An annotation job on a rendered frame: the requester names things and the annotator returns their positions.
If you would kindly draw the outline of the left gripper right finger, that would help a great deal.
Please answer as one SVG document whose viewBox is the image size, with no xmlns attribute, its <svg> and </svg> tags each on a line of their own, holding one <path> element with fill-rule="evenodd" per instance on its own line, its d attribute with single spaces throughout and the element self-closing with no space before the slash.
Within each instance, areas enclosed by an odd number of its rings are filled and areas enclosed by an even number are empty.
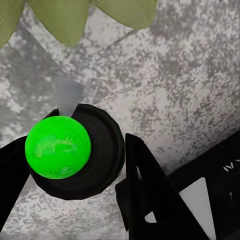
<svg viewBox="0 0 240 240">
<path fill-rule="evenodd" d="M 145 142 L 125 134 L 129 240 L 210 240 Z M 145 220 L 139 168 L 156 223 Z"/>
</svg>

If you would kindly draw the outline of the insectifuge atomizer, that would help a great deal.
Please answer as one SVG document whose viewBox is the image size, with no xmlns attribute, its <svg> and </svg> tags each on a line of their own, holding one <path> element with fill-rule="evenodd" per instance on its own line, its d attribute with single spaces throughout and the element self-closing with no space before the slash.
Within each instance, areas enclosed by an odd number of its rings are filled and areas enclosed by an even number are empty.
<svg viewBox="0 0 240 240">
<path fill-rule="evenodd" d="M 82 201 L 103 193 L 120 177 L 126 142 L 106 110 L 79 103 L 87 90 L 84 84 L 59 79 L 51 87 L 57 108 L 27 135 L 28 170 L 49 196 Z"/>
</svg>

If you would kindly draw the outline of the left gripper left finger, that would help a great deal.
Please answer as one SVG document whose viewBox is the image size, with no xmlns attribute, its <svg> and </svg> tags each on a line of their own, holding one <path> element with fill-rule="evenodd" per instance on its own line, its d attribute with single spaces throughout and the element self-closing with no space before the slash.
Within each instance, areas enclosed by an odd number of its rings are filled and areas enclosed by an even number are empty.
<svg viewBox="0 0 240 240">
<path fill-rule="evenodd" d="M 25 153 L 27 137 L 0 148 L 0 232 L 31 174 Z"/>
</svg>

